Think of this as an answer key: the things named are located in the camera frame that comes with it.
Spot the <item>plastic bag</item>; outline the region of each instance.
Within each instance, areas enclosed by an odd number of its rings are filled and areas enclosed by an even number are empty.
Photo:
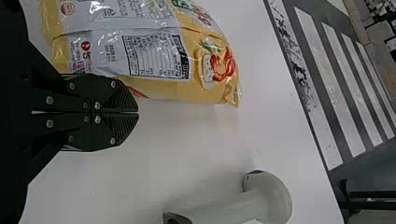
[[[231,47],[192,1],[42,0],[41,7],[60,73],[117,77],[150,99],[238,106]]]

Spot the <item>white table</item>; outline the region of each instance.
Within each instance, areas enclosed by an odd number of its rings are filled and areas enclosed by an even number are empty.
[[[30,38],[49,56],[36,1],[22,2]],[[253,169],[289,188],[290,224],[343,223],[262,0],[196,2],[232,44],[241,108],[139,100],[122,147],[56,156],[31,183],[21,223],[160,224],[164,211],[240,192]]]

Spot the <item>black and white stripes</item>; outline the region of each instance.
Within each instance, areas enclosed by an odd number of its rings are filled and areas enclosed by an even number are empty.
[[[335,19],[341,11],[334,4],[315,2],[268,0],[266,5],[331,170],[394,138],[396,115],[364,46],[349,30],[349,17],[343,12]]]

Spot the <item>bolt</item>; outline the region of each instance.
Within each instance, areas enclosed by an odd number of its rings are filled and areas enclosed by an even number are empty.
[[[111,144],[111,146],[116,145],[116,139],[115,138],[111,138],[110,139],[110,144]]]
[[[100,109],[100,103],[99,102],[95,103],[95,109],[97,109],[97,110]]]
[[[46,126],[47,128],[53,128],[53,120],[52,119],[47,120]]]
[[[50,96],[47,96],[46,103],[47,103],[47,105],[53,105],[53,98]]]
[[[102,119],[99,116],[95,117],[95,123],[100,123],[102,121]]]
[[[73,82],[70,82],[69,89],[70,89],[70,91],[75,90],[76,89],[76,85]]]
[[[69,142],[74,142],[74,136],[73,135],[69,135]]]

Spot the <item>white cylindrical object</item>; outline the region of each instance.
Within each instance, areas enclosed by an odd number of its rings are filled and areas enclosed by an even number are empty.
[[[244,193],[190,210],[163,214],[165,224],[243,224],[258,219],[285,224],[292,211],[285,185],[274,175],[252,172],[244,177]]]

